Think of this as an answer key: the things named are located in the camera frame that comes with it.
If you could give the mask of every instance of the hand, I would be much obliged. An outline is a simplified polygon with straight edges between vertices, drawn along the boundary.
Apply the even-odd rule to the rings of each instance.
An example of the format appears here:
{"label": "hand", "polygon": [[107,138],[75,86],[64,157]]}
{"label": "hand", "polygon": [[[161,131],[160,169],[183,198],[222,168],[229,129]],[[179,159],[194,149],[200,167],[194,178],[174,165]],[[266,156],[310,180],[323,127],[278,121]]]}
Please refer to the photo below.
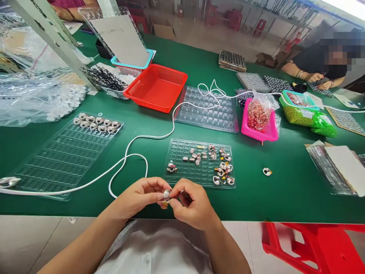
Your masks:
{"label": "hand", "polygon": [[321,79],[324,78],[324,75],[320,74],[320,73],[310,73],[308,74],[308,76],[306,77],[306,81],[307,82],[316,82],[316,81],[319,81]]}
{"label": "hand", "polygon": [[57,16],[60,19],[67,20],[67,21],[73,21],[71,14],[66,9],[60,8],[57,6],[53,6],[53,5],[51,5],[51,7],[54,9],[54,11],[56,12]]}
{"label": "hand", "polygon": [[164,190],[172,190],[170,185],[160,177],[142,178],[129,186],[106,209],[105,214],[111,219],[127,220],[145,208],[163,198]]}
{"label": "hand", "polygon": [[[181,193],[183,190],[191,199],[187,199],[184,193]],[[170,200],[175,218],[179,221],[204,231],[221,223],[201,185],[182,178],[172,189],[170,197],[178,197],[181,201],[175,198]]]}
{"label": "hand", "polygon": [[327,81],[327,82],[323,82],[323,83],[319,84],[317,86],[317,89],[328,90],[331,88],[331,86],[332,86],[332,81]]}

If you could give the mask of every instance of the red plastic basket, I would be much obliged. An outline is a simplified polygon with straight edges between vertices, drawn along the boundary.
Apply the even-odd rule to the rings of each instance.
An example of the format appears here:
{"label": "red plastic basket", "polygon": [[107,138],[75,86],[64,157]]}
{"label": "red plastic basket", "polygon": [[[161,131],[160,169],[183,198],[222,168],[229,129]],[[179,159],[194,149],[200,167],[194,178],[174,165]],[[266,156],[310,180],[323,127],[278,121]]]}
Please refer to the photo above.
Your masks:
{"label": "red plastic basket", "polygon": [[124,96],[137,105],[169,113],[186,80],[184,72],[151,64],[129,85]]}

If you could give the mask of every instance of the tiled floor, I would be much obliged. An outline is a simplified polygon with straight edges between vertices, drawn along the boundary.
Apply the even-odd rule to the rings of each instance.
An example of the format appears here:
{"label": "tiled floor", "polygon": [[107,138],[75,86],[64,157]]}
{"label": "tiled floor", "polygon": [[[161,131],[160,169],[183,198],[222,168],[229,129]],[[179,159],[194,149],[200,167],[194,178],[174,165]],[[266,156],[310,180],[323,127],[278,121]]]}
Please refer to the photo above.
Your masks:
{"label": "tiled floor", "polygon": [[[76,239],[94,218],[79,218],[71,224],[68,218],[0,216],[0,273],[36,273],[58,252]],[[224,226],[244,253],[252,273],[292,274],[300,273],[290,265],[266,254],[262,248],[261,224],[256,222],[225,221]],[[280,243],[283,250],[290,251],[288,233],[283,225]],[[360,256],[365,258],[365,234],[349,233]],[[295,234],[303,242],[300,234]]]}

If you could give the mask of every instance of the white cable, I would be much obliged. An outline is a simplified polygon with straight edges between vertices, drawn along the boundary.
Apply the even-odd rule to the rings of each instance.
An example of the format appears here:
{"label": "white cable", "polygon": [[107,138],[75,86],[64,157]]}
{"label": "white cable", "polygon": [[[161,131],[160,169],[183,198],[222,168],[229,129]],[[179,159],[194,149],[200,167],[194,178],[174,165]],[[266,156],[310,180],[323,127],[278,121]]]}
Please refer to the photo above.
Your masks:
{"label": "white cable", "polygon": [[[201,92],[201,90],[199,89],[199,86],[200,85],[204,85],[205,87],[206,87],[206,89],[207,89],[207,94],[203,94],[202,92]],[[221,90],[218,86],[217,86],[217,83],[216,83],[216,80],[214,79],[213,80],[213,82],[212,82],[212,85],[210,86],[210,88],[208,89],[208,87],[207,87],[207,85],[206,84],[203,84],[203,83],[200,83],[199,85],[198,85],[198,91],[199,91],[199,93],[202,95],[202,96],[208,96],[208,95],[211,95],[216,101],[217,101],[217,103],[218,103],[218,105],[214,105],[214,106],[212,106],[212,107],[208,107],[208,108],[205,108],[205,107],[198,107],[198,106],[196,106],[196,105],[194,105],[194,104],[192,104],[192,103],[190,103],[190,102],[183,102],[183,103],[180,103],[180,104],[178,104],[177,106],[176,106],[176,108],[174,109],[174,111],[172,112],[172,125],[173,125],[173,127],[172,127],[172,130],[168,133],[168,134],[166,134],[166,135],[163,135],[163,136],[151,136],[151,135],[140,135],[140,136],[137,136],[137,137],[135,137],[135,138],[133,138],[132,139],[132,141],[130,141],[129,142],[129,144],[128,144],[128,146],[127,146],[127,149],[125,150],[125,155],[124,155],[124,157],[122,158],[122,159],[120,159],[115,165],[113,165],[110,169],[108,169],[107,171],[105,171],[102,175],[100,175],[100,176],[98,176],[97,178],[95,178],[94,180],[92,180],[91,182],[89,182],[89,183],[87,183],[87,184],[85,184],[85,185],[83,185],[83,186],[79,186],[79,187],[77,187],[77,188],[73,188],[73,189],[70,189],[70,190],[64,190],[64,191],[57,191],[57,192],[30,192],[30,191],[18,191],[18,190],[9,190],[9,189],[4,189],[4,188],[0,188],[0,193],[6,193],[6,194],[14,194],[14,195],[31,195],[31,196],[48,196],[48,195],[60,195],[60,194],[65,194],[65,193],[70,193],[70,192],[73,192],[73,191],[76,191],[76,190],[79,190],[79,189],[82,189],[82,188],[85,188],[85,187],[87,187],[87,186],[89,186],[89,185],[91,185],[93,182],[95,182],[95,181],[97,181],[98,179],[100,179],[101,177],[103,177],[105,174],[107,174],[109,171],[111,171],[113,168],[115,168],[121,161],[123,161],[124,160],[124,162],[123,162],[123,164],[122,164],[122,166],[118,169],[118,171],[112,176],[112,178],[110,179],[110,181],[109,181],[109,185],[108,185],[108,189],[109,189],[109,193],[110,193],[110,195],[111,196],[113,196],[114,198],[117,198],[117,196],[116,195],[114,195],[114,193],[112,192],[112,190],[111,190],[111,183],[113,182],[113,180],[114,180],[114,178],[115,178],[115,176],[123,169],[123,167],[124,167],[124,165],[125,165],[125,161],[126,161],[126,159],[129,157],[129,156],[133,156],[133,155],[137,155],[137,156],[140,156],[140,157],[142,157],[143,159],[144,159],[144,161],[146,162],[146,174],[145,174],[145,176],[144,177],[147,177],[147,173],[148,173],[148,162],[147,162],[147,159],[143,156],[143,155],[141,155],[141,154],[137,154],[137,153],[133,153],[133,154],[129,154],[129,155],[127,155],[127,153],[128,153],[128,149],[129,149],[129,147],[130,147],[130,145],[136,140],[136,139],[138,139],[138,138],[147,138],[147,139],[164,139],[164,138],[166,138],[166,137],[168,137],[168,136],[170,136],[173,132],[174,132],[174,130],[175,130],[175,121],[174,121],[174,115],[175,115],[175,111],[176,111],[176,109],[179,107],[179,106],[181,106],[182,104],[189,104],[189,105],[192,105],[193,107],[197,107],[197,108],[202,108],[202,109],[211,109],[211,108],[214,108],[214,107],[218,107],[218,106],[220,106],[221,104],[219,103],[219,100],[218,99],[220,99],[220,98],[223,98],[223,97],[226,97],[226,98],[236,98],[236,97],[238,97],[238,96],[241,96],[242,94],[245,94],[245,93],[248,93],[248,92],[251,92],[251,91],[246,91],[246,92],[243,92],[243,93],[240,93],[239,95],[235,95],[235,96],[227,96],[227,94],[223,91],[223,90]],[[216,96],[214,96],[213,95],[213,91],[218,91],[219,93],[221,93],[222,94],[222,96],[221,97],[216,97]],[[276,93],[270,93],[270,94],[272,94],[272,95],[274,95],[274,94],[277,94],[277,95],[280,95],[280,96],[282,96],[282,93],[278,93],[278,92],[276,92]],[[289,105],[291,105],[290,103],[288,103],[286,100],[285,100],[285,97],[283,97],[283,99],[284,99],[284,102],[286,103],[286,104],[289,104]],[[295,106],[295,107],[297,107],[297,108],[308,108],[308,106]],[[312,105],[312,106],[310,106],[310,107],[328,107],[328,108],[331,108],[331,109],[334,109],[334,110],[338,110],[338,111],[342,111],[342,112],[350,112],[350,113],[365,113],[365,111],[348,111],[348,110],[341,110],[341,109],[338,109],[338,108],[334,108],[334,107],[330,107],[330,106],[326,106],[326,105]]]}

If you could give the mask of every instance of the pink plastic basket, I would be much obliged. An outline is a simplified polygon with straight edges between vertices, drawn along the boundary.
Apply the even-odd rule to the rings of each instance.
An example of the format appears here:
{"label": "pink plastic basket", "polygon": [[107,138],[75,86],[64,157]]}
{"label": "pink plastic basket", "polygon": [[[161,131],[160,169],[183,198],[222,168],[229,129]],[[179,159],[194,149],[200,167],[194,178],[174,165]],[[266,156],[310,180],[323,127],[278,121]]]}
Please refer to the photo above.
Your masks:
{"label": "pink plastic basket", "polygon": [[278,130],[277,130],[276,124],[275,124],[275,111],[274,110],[271,112],[269,123],[265,126],[265,128],[262,131],[257,131],[257,130],[254,130],[254,129],[251,129],[248,127],[248,125],[247,125],[248,106],[250,105],[251,100],[252,100],[251,98],[247,99],[245,106],[244,106],[242,128],[241,128],[242,134],[247,135],[256,140],[262,141],[262,142],[263,141],[275,142],[276,140],[278,140],[279,135],[278,135]]}

